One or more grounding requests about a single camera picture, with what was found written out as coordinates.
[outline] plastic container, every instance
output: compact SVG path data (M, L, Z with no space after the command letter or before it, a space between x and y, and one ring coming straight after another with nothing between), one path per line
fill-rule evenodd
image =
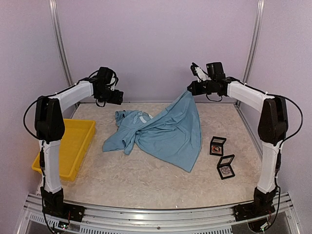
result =
M94 136L96 122L65 118L64 124L65 134L60 141L59 148L59 176L61 179L74 181ZM32 169L41 173L39 153Z

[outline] white wall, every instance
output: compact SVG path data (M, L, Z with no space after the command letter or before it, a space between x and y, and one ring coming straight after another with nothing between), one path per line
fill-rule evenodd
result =
M29 192L40 175L31 164L38 142L22 117L40 95L65 88L47 0L0 3L0 233L13 233ZM34 130L34 109L27 117Z
M304 114L301 132L283 148L279 184L289 191L304 233L312 230L312 2L310 0L266 1L259 45L249 85L287 96ZM259 114L242 106L257 133ZM288 104L290 129L299 123L298 111Z
M222 61L242 77L256 9L256 0L58 1L74 80L108 66L125 101L173 101L195 80L192 62Z

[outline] black box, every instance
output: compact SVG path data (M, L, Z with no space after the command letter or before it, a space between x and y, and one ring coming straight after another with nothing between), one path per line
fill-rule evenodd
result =
M231 162L233 161L235 155L227 155L220 158L217 169L221 179L228 179L234 177L234 171L231 167Z
M214 136L210 141L210 154L216 156L223 156L223 145L226 138Z

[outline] yellow bin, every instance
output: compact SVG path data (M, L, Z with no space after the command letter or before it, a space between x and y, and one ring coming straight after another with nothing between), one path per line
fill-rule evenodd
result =
M59 176L61 179L74 181L96 131L96 122L65 118L64 123L65 134L59 148ZM39 154L32 169L41 173Z

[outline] fabric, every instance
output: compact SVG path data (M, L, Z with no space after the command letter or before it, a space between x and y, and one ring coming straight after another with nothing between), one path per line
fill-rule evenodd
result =
M154 118L143 111L116 111L118 131L103 151L124 150L134 143L143 151L190 172L201 147L199 115L192 94L185 91Z

